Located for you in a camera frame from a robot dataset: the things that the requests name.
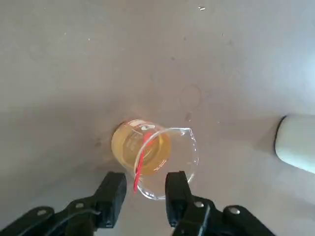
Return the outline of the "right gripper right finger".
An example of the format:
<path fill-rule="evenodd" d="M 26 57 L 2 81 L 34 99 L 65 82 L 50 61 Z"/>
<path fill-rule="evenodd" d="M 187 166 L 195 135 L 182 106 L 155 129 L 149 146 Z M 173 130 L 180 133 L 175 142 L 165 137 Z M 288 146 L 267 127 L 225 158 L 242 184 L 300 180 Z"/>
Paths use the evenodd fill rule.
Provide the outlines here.
<path fill-rule="evenodd" d="M 272 236 L 245 207 L 226 206 L 219 211 L 213 201 L 191 193 L 183 171 L 168 173 L 165 205 L 173 236 Z"/>

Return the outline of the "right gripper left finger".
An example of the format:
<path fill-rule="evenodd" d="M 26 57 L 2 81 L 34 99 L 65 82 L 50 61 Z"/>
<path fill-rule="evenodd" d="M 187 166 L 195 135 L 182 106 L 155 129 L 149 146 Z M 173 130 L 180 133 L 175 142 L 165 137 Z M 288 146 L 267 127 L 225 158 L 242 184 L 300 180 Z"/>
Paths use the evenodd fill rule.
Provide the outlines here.
<path fill-rule="evenodd" d="M 126 196 L 124 173 L 108 172 L 95 193 L 70 202 L 63 210 L 39 206 L 1 230 L 2 236 L 93 236 L 114 228 Z"/>

